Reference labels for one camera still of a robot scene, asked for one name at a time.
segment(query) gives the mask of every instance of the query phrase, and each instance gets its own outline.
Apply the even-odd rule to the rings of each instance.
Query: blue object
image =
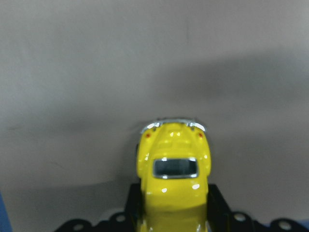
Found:
[[[0,194],[0,232],[12,232],[8,214],[6,213],[4,202]]]
[[[299,223],[309,230],[309,220],[299,221]]]

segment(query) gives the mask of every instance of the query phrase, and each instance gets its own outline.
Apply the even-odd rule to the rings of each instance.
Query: rear window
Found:
[[[154,177],[162,179],[182,179],[197,177],[197,160],[189,159],[156,159]]]

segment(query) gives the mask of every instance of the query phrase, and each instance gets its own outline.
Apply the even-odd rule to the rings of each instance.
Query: volkswagen beetle model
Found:
[[[211,155],[205,127],[163,119],[142,130],[137,150],[142,214],[138,232],[206,232]]]

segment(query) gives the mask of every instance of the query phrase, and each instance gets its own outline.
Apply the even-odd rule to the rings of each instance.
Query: yellow toy car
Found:
[[[137,151],[142,216],[138,232],[205,232],[211,156],[205,127],[164,119],[142,130]]]

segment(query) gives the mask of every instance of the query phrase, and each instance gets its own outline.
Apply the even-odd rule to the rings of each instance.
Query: gray wall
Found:
[[[208,126],[235,210],[309,218],[306,0],[0,2],[0,189],[14,231],[122,207],[149,120]]]

